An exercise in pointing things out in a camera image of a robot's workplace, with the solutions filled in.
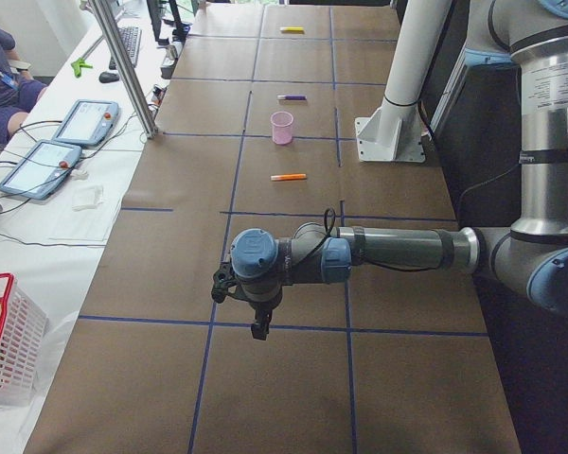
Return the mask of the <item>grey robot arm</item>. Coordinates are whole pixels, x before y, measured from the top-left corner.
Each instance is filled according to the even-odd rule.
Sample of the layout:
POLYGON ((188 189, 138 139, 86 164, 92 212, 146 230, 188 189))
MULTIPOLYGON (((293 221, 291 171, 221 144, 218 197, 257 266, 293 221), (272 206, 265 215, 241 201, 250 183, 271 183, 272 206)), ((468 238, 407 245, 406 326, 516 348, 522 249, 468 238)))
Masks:
POLYGON ((520 217, 508 228, 448 232, 338 227, 328 210, 290 238, 246 230, 215 272, 212 297, 247 302, 254 338, 266 339, 284 287, 343 282, 365 263, 483 273, 568 315, 568 1, 472 2, 465 62, 521 69, 520 217))

